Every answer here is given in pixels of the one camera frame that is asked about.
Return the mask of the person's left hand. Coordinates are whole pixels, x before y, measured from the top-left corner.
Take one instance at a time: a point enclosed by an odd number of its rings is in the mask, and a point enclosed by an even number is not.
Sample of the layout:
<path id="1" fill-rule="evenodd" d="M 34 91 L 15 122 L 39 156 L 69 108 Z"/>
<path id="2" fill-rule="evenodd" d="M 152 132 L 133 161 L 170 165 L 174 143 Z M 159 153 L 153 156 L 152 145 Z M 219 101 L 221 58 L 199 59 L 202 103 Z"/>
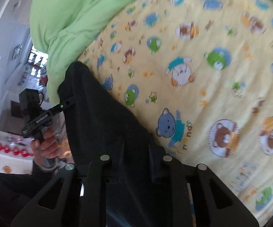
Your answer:
<path id="1" fill-rule="evenodd" d="M 31 148 L 35 159 L 53 159 L 58 157 L 60 155 L 60 148 L 57 144 L 54 131 L 51 128 L 48 128 L 43 138 L 43 142 L 36 139 L 31 142 Z"/>

